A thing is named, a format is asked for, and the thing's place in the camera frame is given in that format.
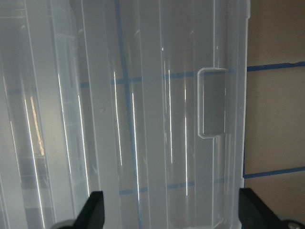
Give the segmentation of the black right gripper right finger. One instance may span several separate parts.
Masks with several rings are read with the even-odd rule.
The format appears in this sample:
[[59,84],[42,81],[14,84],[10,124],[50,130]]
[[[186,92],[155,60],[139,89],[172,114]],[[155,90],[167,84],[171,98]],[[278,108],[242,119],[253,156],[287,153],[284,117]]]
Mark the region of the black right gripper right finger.
[[244,229],[282,229],[281,220],[250,188],[239,189],[238,217]]

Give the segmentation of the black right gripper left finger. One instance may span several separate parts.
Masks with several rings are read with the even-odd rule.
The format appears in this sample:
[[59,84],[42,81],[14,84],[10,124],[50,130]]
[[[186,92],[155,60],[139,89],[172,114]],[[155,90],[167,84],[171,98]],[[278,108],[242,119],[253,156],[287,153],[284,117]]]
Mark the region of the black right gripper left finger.
[[93,191],[72,225],[72,229],[102,229],[105,223],[102,191]]

